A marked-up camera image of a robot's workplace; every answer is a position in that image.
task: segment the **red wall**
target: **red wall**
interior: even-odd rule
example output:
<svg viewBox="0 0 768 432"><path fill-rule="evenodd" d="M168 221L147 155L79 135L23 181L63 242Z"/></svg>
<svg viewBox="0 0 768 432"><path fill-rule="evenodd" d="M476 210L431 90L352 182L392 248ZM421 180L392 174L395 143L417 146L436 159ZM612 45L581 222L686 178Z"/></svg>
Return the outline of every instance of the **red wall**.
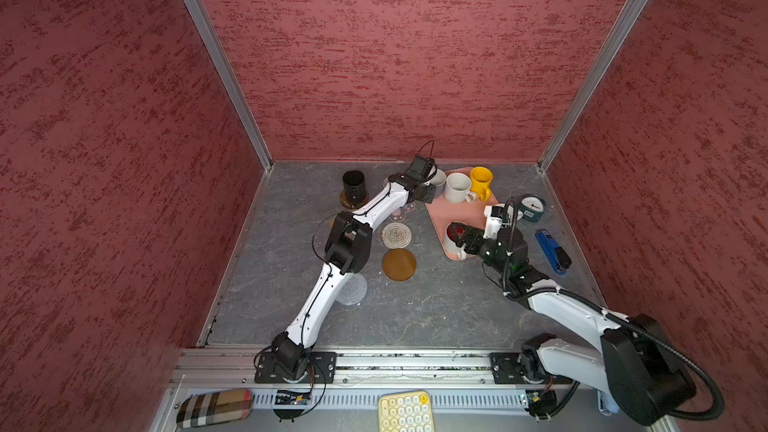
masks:
<svg viewBox="0 0 768 432"><path fill-rule="evenodd" d="M767 30L768 0L650 0L550 171L608 304L724 389L686 430L768 429Z"/></svg>
<svg viewBox="0 0 768 432"><path fill-rule="evenodd" d="M535 162L625 0L203 0L278 159Z"/></svg>
<svg viewBox="0 0 768 432"><path fill-rule="evenodd" d="M181 0L0 10L0 429L143 432L260 166Z"/></svg>

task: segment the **brown round coaster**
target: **brown round coaster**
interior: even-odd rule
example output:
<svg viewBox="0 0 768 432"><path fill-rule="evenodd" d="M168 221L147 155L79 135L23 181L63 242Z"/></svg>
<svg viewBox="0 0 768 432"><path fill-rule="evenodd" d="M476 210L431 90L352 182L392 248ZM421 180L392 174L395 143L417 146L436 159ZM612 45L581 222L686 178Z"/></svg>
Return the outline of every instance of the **brown round coaster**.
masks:
<svg viewBox="0 0 768 432"><path fill-rule="evenodd" d="M363 200L363 201L362 201L362 203L360 203L360 205L359 205L359 206L353 206L353 205L350 203L350 201L346 199L346 194L344 193L344 191L343 191L343 190L342 190L342 191L341 191L341 193L339 194L339 202L341 202L341 207L344 207L344 208L346 208L347 210L354 210L355 208L360 208L360 207L363 207L365 204L367 204L367 203L368 203L368 201L369 201L369 200L370 200L370 195L366 196L366 199L365 199L365 200Z"/></svg>
<svg viewBox="0 0 768 432"><path fill-rule="evenodd" d="M416 257L404 248L394 248L384 256L384 273L393 281L410 279L416 272Z"/></svg>

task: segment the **yellow calculator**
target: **yellow calculator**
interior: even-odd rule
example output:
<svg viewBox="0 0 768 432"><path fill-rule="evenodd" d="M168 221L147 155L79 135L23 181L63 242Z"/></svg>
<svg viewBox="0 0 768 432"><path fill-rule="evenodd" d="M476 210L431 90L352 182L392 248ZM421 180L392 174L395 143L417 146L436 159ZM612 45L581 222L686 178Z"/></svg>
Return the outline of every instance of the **yellow calculator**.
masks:
<svg viewBox="0 0 768 432"><path fill-rule="evenodd" d="M379 432L435 432L432 401L424 390L379 399Z"/></svg>

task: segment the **tray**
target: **tray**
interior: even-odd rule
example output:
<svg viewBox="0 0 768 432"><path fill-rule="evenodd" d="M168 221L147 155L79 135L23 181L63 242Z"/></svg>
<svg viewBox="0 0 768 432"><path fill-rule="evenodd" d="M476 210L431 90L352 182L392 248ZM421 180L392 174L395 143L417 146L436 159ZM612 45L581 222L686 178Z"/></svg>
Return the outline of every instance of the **tray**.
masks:
<svg viewBox="0 0 768 432"><path fill-rule="evenodd" d="M472 169L473 167L463 167L455 168L453 170L446 170L446 175L450 176L455 172L460 172L466 176L469 176L469 172ZM498 204L498 200L493 194L493 190L491 190L491 197L487 202L477 199L474 202L464 202L454 206L448 202L445 197L439 196L433 200L431 204L425 204L427 206L427 211L429 212L429 217L432 219L432 224L435 226L437 240L440 241L442 251L448 258L451 260L459 260L456 255L448 253L446 248L442 245L442 240L446 236L446 228L448 224L451 222L464 222L467 226L484 229L485 216L483 215L483 211L485 211L486 206L495 206L496 204Z"/></svg>

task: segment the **black cup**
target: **black cup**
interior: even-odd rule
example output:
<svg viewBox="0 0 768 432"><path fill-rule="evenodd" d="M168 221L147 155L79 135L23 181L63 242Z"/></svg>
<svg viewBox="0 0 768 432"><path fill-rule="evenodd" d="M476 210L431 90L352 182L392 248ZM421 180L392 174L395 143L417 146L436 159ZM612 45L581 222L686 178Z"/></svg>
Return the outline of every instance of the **black cup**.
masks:
<svg viewBox="0 0 768 432"><path fill-rule="evenodd" d="M348 170L344 172L344 196L350 204L357 207L366 200L366 176L360 170Z"/></svg>

